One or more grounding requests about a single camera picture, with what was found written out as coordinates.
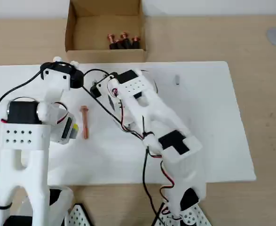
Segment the white wall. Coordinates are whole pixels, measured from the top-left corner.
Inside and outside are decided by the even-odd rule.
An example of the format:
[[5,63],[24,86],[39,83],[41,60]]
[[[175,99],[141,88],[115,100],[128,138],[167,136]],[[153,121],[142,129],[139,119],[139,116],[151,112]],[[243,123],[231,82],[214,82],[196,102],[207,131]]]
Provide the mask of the white wall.
[[276,14],[276,0],[143,0],[144,12],[164,15]]
[[[276,14],[276,0],[143,0],[145,14]],[[0,18],[66,18],[69,0],[0,0]]]

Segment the white paper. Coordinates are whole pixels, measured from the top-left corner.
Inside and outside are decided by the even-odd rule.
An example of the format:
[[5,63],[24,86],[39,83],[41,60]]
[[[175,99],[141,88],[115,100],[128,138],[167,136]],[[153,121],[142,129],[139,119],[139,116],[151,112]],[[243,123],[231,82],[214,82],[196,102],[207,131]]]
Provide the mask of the white paper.
[[[122,73],[143,69],[155,79],[159,96],[182,118],[204,146],[207,182],[255,180],[233,83],[226,62],[172,62],[80,65]],[[0,97],[9,89],[30,79],[39,65],[0,66]],[[175,84],[175,76],[180,84]],[[103,74],[85,77],[89,89]],[[43,80],[38,77],[5,99],[30,96],[42,100]],[[78,138],[67,145],[51,143],[48,183],[51,185],[90,185],[141,183],[145,149],[141,142],[125,134],[112,118],[83,90],[72,89],[62,97],[76,117]],[[89,140],[82,138],[81,105],[89,107]],[[160,160],[149,158],[146,181],[166,183],[160,172]]]

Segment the copper screw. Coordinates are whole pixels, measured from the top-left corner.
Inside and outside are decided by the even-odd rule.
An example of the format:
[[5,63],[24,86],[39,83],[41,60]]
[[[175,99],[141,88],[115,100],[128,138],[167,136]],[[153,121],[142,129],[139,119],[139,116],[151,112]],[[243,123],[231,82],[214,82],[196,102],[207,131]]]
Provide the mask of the copper screw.
[[108,34],[108,39],[111,44],[115,43],[114,38],[115,38],[115,36],[113,34]]
[[82,123],[83,123],[83,138],[87,140],[89,138],[89,128],[87,127],[87,106],[81,106],[80,111],[82,113]]
[[133,41],[140,41],[140,38],[138,36],[134,36]]
[[128,34],[126,32],[123,32],[123,33],[121,33],[120,37],[123,38],[123,39],[127,39]]

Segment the open cardboard box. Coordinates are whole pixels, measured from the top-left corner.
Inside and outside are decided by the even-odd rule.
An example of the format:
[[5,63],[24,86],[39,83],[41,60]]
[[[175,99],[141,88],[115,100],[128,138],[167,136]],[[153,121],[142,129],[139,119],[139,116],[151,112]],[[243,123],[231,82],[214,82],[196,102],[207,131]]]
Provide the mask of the open cardboard box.
[[[141,38],[141,49],[110,50],[107,35],[125,31]],[[80,63],[145,61],[144,14],[141,0],[71,0],[65,34],[69,60]]]

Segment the table surface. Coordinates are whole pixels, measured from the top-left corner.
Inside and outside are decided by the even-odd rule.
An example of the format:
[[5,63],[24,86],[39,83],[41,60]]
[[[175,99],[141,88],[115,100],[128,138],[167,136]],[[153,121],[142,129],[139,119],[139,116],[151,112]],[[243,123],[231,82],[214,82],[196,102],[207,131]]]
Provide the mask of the table surface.
[[[66,20],[0,20],[0,65],[66,58]],[[256,182],[208,184],[200,206],[212,225],[276,226],[276,47],[266,38],[276,16],[157,17],[146,20],[147,61],[229,64]],[[159,205],[158,186],[149,185]],[[96,225],[150,225],[142,185],[73,187]],[[18,192],[15,205],[24,191]]]

